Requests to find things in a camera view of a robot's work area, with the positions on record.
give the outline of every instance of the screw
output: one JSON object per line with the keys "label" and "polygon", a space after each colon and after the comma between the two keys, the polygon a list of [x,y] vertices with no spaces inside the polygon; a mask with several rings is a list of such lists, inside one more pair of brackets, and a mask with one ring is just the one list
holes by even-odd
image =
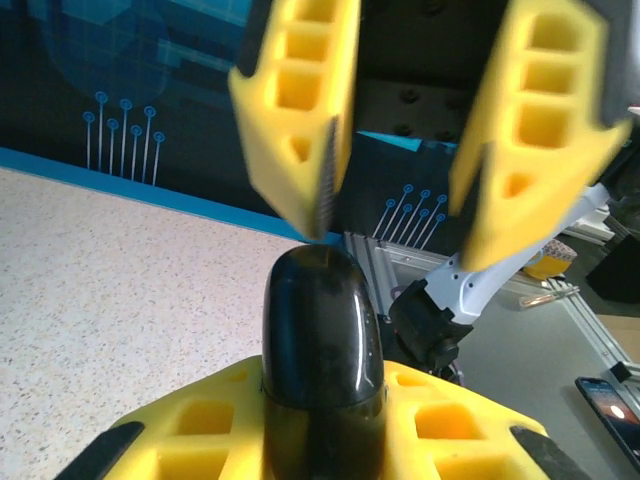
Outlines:
{"label": "screw", "polygon": [[400,125],[393,127],[393,133],[400,137],[408,137],[413,133],[413,129],[406,123],[401,123]]}
{"label": "screw", "polygon": [[420,94],[413,88],[404,88],[400,92],[400,100],[404,103],[415,103],[420,98]]}

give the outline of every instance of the blue wall backdrop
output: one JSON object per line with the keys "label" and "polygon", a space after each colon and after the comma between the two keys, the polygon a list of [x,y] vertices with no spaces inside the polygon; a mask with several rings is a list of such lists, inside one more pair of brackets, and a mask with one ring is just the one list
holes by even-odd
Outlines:
{"label": "blue wall backdrop", "polygon": [[[249,9],[249,0],[0,0],[0,146],[275,216],[249,184],[227,90]],[[357,134],[333,230],[449,253],[453,153]]]}

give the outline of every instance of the yellow object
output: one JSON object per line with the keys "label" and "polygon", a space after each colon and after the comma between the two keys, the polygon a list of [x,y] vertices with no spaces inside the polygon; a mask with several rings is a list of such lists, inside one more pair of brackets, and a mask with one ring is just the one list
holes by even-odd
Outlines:
{"label": "yellow object", "polygon": [[[266,480],[261,357],[251,357],[122,418],[145,429],[107,480]],[[385,362],[382,480],[547,479],[509,428],[535,421],[478,394]]]}
{"label": "yellow object", "polygon": [[531,275],[538,280],[546,280],[549,277],[555,277],[564,273],[571,265],[571,262],[562,260],[559,258],[549,257],[544,255],[539,262],[531,265],[530,267],[524,267],[524,272],[527,275]]}
{"label": "yellow object", "polygon": [[597,120],[608,28],[586,2],[509,2],[450,172],[457,214],[483,167],[466,270],[551,235],[628,138]]}
{"label": "yellow object", "polygon": [[351,154],[359,24],[356,0],[274,0],[255,73],[229,75],[251,184],[314,239]]}

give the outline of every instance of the smartphone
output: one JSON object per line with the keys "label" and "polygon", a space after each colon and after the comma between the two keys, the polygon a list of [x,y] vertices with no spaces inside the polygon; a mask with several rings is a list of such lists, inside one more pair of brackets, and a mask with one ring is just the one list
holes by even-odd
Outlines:
{"label": "smartphone", "polygon": [[640,419],[609,382],[580,377],[576,380],[576,386],[640,472]]}

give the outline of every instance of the blue stripe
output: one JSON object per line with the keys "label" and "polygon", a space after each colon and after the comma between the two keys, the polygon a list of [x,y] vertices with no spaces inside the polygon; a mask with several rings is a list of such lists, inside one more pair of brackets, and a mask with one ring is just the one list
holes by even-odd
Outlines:
{"label": "blue stripe", "polygon": [[[120,177],[112,177],[104,173],[36,157],[27,153],[16,152],[7,148],[0,148],[0,167],[131,198],[140,202],[270,233],[279,237],[286,237],[300,242],[308,241],[280,218],[230,207],[222,203],[211,202],[143,183],[132,182]],[[337,245],[341,241],[342,235],[329,233],[323,243]]]}

